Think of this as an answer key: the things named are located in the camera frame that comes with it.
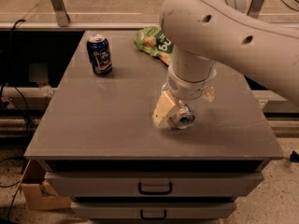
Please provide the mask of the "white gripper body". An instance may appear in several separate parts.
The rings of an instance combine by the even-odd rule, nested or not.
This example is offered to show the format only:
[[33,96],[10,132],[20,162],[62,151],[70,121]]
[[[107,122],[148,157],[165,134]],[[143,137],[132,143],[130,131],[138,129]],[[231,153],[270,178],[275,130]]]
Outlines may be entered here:
[[167,83],[170,92],[179,100],[195,100],[207,94],[212,88],[213,80],[217,72],[211,68],[206,79],[203,81],[185,81],[175,74],[172,67],[168,68]]

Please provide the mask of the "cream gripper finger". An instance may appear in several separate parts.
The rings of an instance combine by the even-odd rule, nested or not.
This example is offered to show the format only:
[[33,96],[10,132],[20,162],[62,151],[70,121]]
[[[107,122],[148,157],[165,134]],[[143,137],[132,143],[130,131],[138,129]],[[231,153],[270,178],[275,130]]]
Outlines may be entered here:
[[215,99],[215,92],[214,92],[214,88],[210,87],[208,89],[208,91],[205,93],[204,98],[209,101],[209,102],[213,102]]
[[153,111],[152,120],[157,127],[162,127],[167,120],[179,111],[179,101],[171,91],[163,91]]

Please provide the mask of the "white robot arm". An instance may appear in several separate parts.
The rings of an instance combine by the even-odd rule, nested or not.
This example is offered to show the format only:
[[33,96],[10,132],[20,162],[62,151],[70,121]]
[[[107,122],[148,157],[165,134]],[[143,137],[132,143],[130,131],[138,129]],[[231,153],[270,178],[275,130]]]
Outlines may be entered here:
[[174,44],[167,85],[153,111],[161,127],[183,102],[211,88],[222,63],[299,105],[299,31],[244,13],[246,0],[165,0],[159,23]]

